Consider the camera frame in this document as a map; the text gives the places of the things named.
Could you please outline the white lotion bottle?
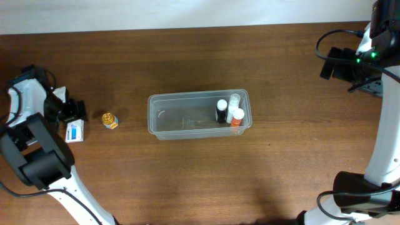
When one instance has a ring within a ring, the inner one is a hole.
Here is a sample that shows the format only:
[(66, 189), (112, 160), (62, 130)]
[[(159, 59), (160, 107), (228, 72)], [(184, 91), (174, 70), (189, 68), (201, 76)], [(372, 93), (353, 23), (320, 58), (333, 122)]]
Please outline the white lotion bottle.
[(240, 100), (241, 100), (240, 95), (238, 95), (238, 94), (231, 95), (231, 97), (229, 99), (228, 107), (227, 107), (226, 122), (228, 124), (230, 124), (231, 121), (233, 120), (233, 112), (239, 107)]

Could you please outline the orange tube white cap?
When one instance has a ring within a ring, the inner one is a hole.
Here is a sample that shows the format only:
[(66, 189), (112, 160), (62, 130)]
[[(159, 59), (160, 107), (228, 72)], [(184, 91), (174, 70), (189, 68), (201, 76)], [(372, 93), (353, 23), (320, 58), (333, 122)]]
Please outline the orange tube white cap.
[(231, 127), (239, 127), (244, 116), (245, 112), (241, 108), (235, 109), (232, 112)]

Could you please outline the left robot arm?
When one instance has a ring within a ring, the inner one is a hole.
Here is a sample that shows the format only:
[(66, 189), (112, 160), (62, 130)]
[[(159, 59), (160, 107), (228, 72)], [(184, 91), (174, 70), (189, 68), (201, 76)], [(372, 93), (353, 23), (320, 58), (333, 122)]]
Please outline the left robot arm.
[(75, 101), (66, 87), (56, 86), (52, 72), (35, 65), (23, 68), (5, 90), (10, 109), (1, 127), (1, 155), (22, 183), (38, 191), (19, 194), (1, 187), (17, 198), (50, 195), (79, 224), (117, 224), (81, 181), (68, 140), (58, 134), (64, 123), (75, 125), (69, 138), (83, 137), (84, 101)]

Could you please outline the black bottle white cap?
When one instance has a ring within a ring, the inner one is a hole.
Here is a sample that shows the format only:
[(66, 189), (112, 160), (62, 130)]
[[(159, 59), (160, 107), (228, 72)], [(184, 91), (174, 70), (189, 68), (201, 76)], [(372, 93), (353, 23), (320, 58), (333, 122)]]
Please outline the black bottle white cap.
[(222, 124), (226, 121), (228, 112), (228, 102), (224, 99), (220, 99), (216, 105), (216, 121)]

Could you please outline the white medicine box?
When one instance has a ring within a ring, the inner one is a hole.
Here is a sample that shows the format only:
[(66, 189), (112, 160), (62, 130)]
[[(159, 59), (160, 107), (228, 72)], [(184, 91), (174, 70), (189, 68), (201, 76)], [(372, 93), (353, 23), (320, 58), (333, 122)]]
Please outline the white medicine box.
[(84, 121), (78, 119), (67, 124), (66, 143), (77, 143), (84, 141)]

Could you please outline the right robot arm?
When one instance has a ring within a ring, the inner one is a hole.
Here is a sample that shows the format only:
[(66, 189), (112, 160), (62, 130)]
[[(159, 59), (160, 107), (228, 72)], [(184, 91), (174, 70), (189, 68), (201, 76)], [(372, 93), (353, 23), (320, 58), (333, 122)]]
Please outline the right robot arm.
[(332, 47), (320, 77), (337, 78), (382, 98), (376, 142), (364, 174), (339, 172), (333, 188), (317, 196), (317, 207), (301, 212), (295, 224), (364, 224), (399, 214), (399, 1), (378, 0), (372, 6), (371, 22), (356, 50)]

